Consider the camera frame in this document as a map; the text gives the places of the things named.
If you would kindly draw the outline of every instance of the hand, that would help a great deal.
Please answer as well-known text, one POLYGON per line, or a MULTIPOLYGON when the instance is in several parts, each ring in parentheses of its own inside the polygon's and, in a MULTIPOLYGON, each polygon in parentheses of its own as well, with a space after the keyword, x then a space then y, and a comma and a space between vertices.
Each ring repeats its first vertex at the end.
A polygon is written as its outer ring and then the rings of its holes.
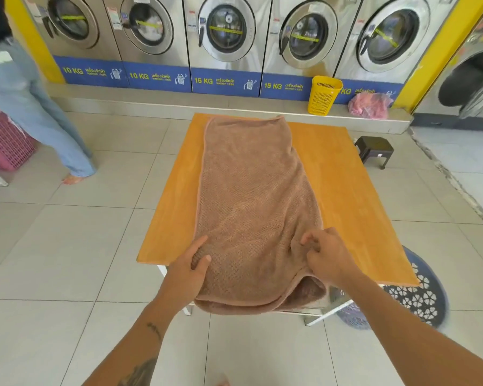
POLYGON ((161 283, 156 299, 163 300, 174 307, 176 313, 197 297, 204 284, 211 256, 206 255, 201 258, 194 270, 192 270, 192 258, 206 240, 207 236, 194 240, 189 248, 170 265, 161 283))
POLYGON ((343 290, 344 283, 362 273, 334 227, 306 231, 301 238, 301 245, 310 240, 318 242, 320 252, 308 252, 308 265, 325 284, 332 284, 343 290))

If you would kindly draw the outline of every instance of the tattoo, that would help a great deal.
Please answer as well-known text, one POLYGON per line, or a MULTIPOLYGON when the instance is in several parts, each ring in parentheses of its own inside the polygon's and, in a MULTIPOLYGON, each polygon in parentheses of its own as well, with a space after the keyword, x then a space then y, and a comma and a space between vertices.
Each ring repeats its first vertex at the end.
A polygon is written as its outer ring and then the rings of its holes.
POLYGON ((118 386, 149 386, 157 361, 157 358, 152 358, 135 367, 132 374, 122 379, 118 386))
POLYGON ((147 324, 147 326, 152 329, 153 332, 156 332, 158 334, 158 337, 159 337, 159 342, 161 343, 163 341, 163 338, 161 337, 161 333, 159 333, 159 329, 157 326, 155 326, 154 324, 152 324, 151 322, 149 322, 147 324))

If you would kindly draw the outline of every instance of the table top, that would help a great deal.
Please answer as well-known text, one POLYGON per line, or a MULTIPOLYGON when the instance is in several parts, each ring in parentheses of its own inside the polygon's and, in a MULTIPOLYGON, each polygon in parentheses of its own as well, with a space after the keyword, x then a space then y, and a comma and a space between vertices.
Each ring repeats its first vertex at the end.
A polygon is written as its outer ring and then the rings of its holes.
MULTIPOLYGON (((210 117, 195 114, 190 123, 138 262, 167 266, 193 239, 204 128, 210 117)), ((356 263, 376 282, 418 285, 347 129, 305 123, 289 126, 324 227, 337 228, 356 263)))

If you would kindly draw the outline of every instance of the person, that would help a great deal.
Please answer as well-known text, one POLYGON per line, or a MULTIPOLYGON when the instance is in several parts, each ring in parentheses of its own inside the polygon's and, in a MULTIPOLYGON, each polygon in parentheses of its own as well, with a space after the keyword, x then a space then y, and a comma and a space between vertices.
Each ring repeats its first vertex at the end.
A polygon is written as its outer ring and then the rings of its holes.
MULTIPOLYGON (((170 322, 204 282, 211 256, 200 259, 194 270, 191 262, 206 240, 195 240, 170 266, 154 300, 83 386, 149 386, 170 322)), ((354 299, 406 386, 483 386, 483 359, 420 321, 368 278, 335 228, 311 229, 301 244, 309 241, 320 247, 308 252, 313 273, 326 287, 339 287, 354 299)))
POLYGON ((75 184, 96 172, 75 126, 43 88, 32 58, 13 38, 0 0, 0 110, 32 138, 54 148, 70 170, 64 184, 75 184))

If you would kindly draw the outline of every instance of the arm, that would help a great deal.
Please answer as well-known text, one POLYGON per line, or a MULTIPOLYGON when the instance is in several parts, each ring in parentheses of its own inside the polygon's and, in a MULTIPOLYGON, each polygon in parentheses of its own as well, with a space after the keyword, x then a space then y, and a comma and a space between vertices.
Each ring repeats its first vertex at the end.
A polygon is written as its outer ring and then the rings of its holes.
POLYGON ((444 336, 400 305, 358 268, 335 228, 313 229, 301 243, 318 241, 309 251, 313 273, 345 291, 363 311, 406 386, 425 384, 483 386, 483 359, 444 336))
POLYGON ((206 240, 204 236, 193 242, 170 266, 157 296, 83 386, 149 386, 170 322, 204 283, 211 256, 200 259, 194 270, 191 262, 206 240))

